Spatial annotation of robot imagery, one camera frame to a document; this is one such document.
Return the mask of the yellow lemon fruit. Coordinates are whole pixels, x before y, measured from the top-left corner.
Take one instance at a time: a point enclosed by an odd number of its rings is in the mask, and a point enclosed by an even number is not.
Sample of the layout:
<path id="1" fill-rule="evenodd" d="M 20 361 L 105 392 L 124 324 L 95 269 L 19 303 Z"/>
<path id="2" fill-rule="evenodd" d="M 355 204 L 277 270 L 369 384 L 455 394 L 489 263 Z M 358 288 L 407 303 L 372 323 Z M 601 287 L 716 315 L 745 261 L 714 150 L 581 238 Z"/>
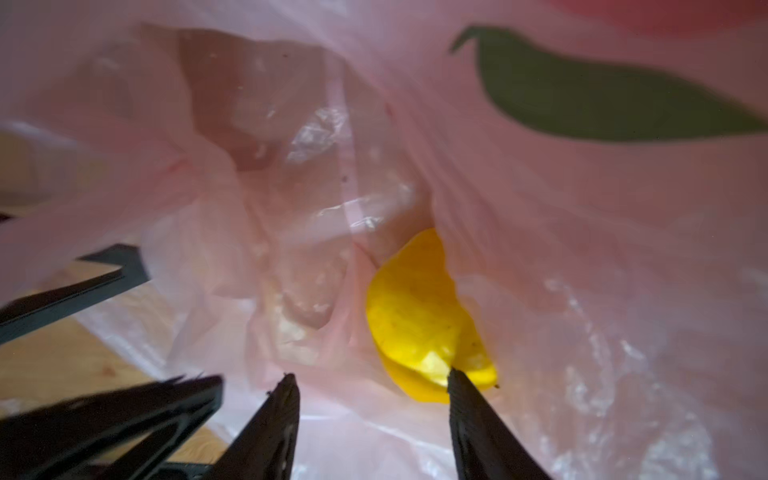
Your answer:
<path id="1" fill-rule="evenodd" d="M 366 318 L 386 372 L 411 399 L 448 403 L 453 369 L 481 391 L 498 385 L 495 364 L 457 297 L 434 228 L 415 235 L 376 271 Z"/>

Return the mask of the pink plastic bag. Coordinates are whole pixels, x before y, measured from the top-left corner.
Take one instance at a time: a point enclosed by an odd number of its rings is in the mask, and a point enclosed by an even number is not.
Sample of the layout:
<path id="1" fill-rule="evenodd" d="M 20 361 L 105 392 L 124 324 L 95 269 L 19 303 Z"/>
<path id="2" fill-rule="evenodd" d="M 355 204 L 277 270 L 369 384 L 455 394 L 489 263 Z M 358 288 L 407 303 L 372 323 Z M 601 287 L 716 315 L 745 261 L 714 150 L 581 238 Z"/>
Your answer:
<path id="1" fill-rule="evenodd" d="M 136 243 L 83 315 L 234 438 L 294 372 L 299 479 L 452 479 L 364 309 L 435 228 L 558 479 L 767 475 L 763 1 L 5 1 L 1 299 Z"/>

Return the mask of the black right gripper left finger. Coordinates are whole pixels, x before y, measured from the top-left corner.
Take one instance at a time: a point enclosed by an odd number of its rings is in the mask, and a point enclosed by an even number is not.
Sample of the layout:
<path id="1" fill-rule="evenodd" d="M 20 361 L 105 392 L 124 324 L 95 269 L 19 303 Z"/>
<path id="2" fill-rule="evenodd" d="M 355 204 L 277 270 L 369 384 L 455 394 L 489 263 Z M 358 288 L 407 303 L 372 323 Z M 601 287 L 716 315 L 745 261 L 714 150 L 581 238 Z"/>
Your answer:
<path id="1" fill-rule="evenodd" d="M 299 387 L 295 375 L 286 374 L 203 478 L 288 480 L 299 421 Z"/>

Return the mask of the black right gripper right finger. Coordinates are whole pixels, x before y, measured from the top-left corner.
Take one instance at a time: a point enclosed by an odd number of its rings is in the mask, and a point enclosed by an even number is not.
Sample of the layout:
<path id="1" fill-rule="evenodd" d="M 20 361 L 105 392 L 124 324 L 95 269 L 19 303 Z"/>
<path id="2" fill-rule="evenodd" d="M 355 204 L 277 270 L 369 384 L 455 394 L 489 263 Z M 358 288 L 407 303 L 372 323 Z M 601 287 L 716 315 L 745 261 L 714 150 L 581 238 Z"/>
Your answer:
<path id="1" fill-rule="evenodd" d="M 451 370 L 447 392 L 460 480 L 550 480 L 465 373 Z"/>

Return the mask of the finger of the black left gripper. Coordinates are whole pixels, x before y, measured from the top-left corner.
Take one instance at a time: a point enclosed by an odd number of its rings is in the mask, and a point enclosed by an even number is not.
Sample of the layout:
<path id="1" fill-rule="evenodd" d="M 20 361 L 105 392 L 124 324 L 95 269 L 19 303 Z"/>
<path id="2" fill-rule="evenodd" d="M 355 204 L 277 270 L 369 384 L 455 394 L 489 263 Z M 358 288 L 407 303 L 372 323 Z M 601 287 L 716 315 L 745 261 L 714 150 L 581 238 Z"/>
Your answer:
<path id="1" fill-rule="evenodd" d="M 149 281 L 138 247 L 115 244 L 80 257 L 118 269 L 72 285 L 28 295 L 1 309 L 1 344 L 51 325 Z"/>
<path id="2" fill-rule="evenodd" d="M 1 421 L 3 479 L 62 479 L 136 438 L 100 479 L 145 479 L 221 407 L 219 375 L 83 396 Z"/>

